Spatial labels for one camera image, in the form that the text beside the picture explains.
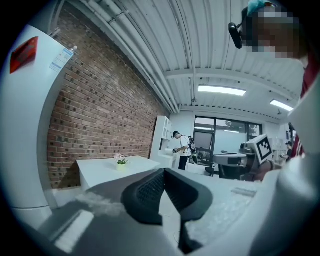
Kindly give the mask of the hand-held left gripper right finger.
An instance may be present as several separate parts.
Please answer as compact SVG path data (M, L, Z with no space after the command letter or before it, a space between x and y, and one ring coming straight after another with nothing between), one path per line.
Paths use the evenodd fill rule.
M178 248L184 254L200 249L203 245L190 238L186 224L198 221L205 215L213 202L212 192L169 168L164 170L164 189L180 215Z

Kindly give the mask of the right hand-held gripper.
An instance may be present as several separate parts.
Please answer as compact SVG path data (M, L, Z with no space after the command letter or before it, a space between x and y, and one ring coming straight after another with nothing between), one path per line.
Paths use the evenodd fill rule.
M242 143L238 152L245 155L242 181L262 181L273 170L273 152L266 134Z

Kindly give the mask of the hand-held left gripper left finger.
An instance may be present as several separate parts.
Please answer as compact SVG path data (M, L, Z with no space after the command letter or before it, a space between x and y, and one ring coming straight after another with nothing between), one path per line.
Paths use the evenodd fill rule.
M160 202L165 191L165 170L159 169L127 186L121 195L126 212L137 222L161 225Z

